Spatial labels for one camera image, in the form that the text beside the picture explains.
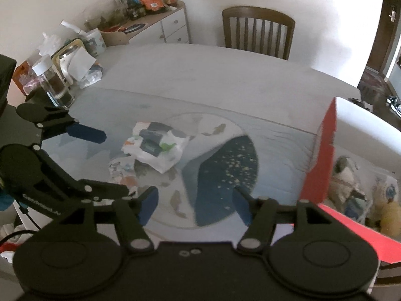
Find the cabinet drawer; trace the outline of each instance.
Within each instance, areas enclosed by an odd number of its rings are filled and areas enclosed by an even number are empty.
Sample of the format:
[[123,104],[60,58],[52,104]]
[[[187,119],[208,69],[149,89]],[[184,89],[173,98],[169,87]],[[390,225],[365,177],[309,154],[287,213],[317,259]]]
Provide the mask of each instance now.
[[166,38],[166,43],[182,43],[185,44],[189,40],[186,26],[177,30],[173,35]]
[[172,15],[162,20],[164,36],[167,38],[172,33],[185,26],[185,13],[184,9],[174,12]]
[[146,44],[159,44],[164,43],[164,36],[162,31],[161,22],[157,22],[148,28],[145,28],[139,34],[135,35],[128,41],[134,45],[146,45]]

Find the black cable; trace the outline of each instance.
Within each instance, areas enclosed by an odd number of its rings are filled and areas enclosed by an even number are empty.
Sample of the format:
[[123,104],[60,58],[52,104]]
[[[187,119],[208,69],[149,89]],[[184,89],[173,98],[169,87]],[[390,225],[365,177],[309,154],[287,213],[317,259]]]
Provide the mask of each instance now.
[[20,202],[19,202],[18,200],[16,200],[16,202],[17,202],[17,204],[20,206],[21,213],[23,213],[24,215],[26,215],[27,218],[33,223],[33,225],[35,225],[35,226],[37,227],[37,229],[40,230],[41,227],[40,227],[39,225],[37,225],[37,224],[35,223],[35,221],[32,219],[32,217],[28,214],[28,210],[27,210],[26,208],[24,208],[24,207],[20,204]]
[[1,241],[0,241],[0,247],[1,247],[5,242],[7,242],[9,239],[11,239],[11,238],[13,238],[13,237],[15,237],[15,236],[17,236],[17,235],[21,235],[21,234],[35,234],[36,232],[37,232],[37,231],[33,231],[33,230],[20,230],[20,231],[17,231],[17,232],[13,232],[13,233],[7,235],[4,239],[1,239]]

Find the transparent table cover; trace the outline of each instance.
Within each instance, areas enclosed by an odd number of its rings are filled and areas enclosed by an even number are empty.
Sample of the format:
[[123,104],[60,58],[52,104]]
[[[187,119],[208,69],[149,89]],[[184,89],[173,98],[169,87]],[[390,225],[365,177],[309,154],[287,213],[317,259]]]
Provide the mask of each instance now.
[[[139,193],[150,185],[159,189],[159,204],[145,227],[155,242],[236,243],[246,227],[232,205],[232,188],[240,184],[254,197],[295,205],[314,143],[310,133],[248,115],[97,87],[83,90],[70,114],[107,134],[102,144],[67,134],[43,142],[74,179],[110,182],[109,164],[125,156],[122,145],[137,122],[164,123],[191,136],[180,161],[164,174],[136,163]],[[116,239],[111,225],[98,229]]]

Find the wooden chair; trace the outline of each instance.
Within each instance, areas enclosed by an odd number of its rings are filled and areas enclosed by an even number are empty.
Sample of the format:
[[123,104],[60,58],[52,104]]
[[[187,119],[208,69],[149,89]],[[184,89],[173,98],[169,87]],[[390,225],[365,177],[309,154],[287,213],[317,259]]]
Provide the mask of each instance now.
[[378,301],[401,300],[401,262],[380,265],[371,295]]
[[[270,10],[266,8],[259,8],[259,7],[247,7],[247,6],[240,6],[240,7],[232,7],[223,10],[223,28],[224,28],[224,37],[225,37],[225,44],[226,47],[232,48],[232,40],[231,40],[231,26],[230,26],[230,18],[236,18],[236,49],[244,49],[250,50],[256,53],[262,53],[271,55],[271,48],[273,46],[273,33],[275,34],[274,39],[274,56],[277,58],[279,57],[279,53],[282,51],[282,58],[284,60],[288,60],[289,50],[291,48],[292,43],[292,36],[294,34],[295,28],[295,21],[294,19],[288,17],[281,12]],[[241,37],[241,25],[240,25],[240,18],[245,18],[245,30],[243,36],[243,48],[240,48],[242,45],[242,37]],[[251,44],[248,46],[249,41],[249,18],[253,18],[253,28],[252,28],[252,35],[251,35]],[[257,23],[258,19],[261,20],[261,29],[260,29],[260,38],[257,39]],[[287,28],[285,33],[285,40],[284,40],[284,47],[283,49],[280,48],[281,42],[281,30],[282,26]],[[268,34],[267,34],[267,48],[265,49],[265,29],[268,27]]]

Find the dining table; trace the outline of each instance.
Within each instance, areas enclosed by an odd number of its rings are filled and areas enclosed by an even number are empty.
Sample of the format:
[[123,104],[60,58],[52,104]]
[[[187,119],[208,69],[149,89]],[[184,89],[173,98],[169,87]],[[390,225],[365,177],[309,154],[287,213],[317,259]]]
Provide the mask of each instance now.
[[[137,123],[161,123],[190,137],[165,173],[142,162],[131,166],[136,195],[151,185],[159,190],[144,227],[156,244],[236,244],[247,229],[231,199],[236,184],[253,197],[295,205],[332,98],[360,98],[357,88],[306,66],[216,46],[113,46],[98,62],[102,79],[78,92],[70,114],[105,131],[106,141],[65,133],[42,148],[74,179],[115,182],[116,164],[127,157],[122,147]],[[29,210],[40,226],[50,221]],[[117,241],[111,224],[98,230]],[[291,231],[278,225],[273,242]]]

